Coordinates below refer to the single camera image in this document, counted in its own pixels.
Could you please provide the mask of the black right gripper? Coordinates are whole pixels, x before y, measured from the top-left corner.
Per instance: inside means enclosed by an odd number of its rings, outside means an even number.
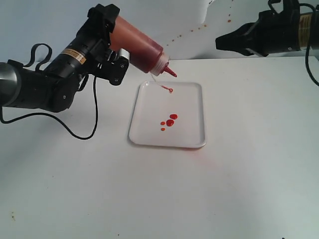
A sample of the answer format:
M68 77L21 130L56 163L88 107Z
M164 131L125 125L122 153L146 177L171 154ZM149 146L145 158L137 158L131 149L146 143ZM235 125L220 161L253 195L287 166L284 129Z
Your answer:
M260 22L246 23L239 29L216 38L216 49L233 51L244 56L261 56L260 48L264 56L300 51L299 1L269 0L268 7L269 10L259 13Z

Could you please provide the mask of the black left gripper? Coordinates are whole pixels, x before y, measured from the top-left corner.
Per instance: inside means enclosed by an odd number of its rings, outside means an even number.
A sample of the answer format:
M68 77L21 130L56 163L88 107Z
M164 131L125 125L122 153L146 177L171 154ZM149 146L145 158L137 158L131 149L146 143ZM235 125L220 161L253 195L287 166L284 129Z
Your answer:
M119 12L120 9L114 4L97 4L90 8L87 20L72 41L72 49L83 54L87 60L103 62L111 46L110 34L115 29Z

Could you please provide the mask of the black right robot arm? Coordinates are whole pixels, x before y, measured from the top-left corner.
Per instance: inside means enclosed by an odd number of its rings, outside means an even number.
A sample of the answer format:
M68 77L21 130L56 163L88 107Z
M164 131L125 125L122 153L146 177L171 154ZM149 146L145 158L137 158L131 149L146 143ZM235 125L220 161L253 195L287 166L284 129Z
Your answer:
M297 52L319 48L319 7L297 0L283 0L283 10L277 12L269 0L269 9L237 30L215 39L216 49L233 51L244 56Z

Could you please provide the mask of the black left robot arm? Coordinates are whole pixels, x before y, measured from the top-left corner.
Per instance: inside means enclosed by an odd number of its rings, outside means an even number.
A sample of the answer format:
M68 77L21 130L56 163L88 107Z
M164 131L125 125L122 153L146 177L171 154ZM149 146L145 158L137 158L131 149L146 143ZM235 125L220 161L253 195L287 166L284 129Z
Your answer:
M31 49L27 64L8 60L0 64L0 105L9 108L42 109L53 113L69 108L77 92L84 89L89 75L121 84L124 72L114 74L114 66L108 61L111 49L110 34L120 9L114 4L101 4L89 9L88 19L78 30L76 37L54 59L52 49L33 71L35 51Z

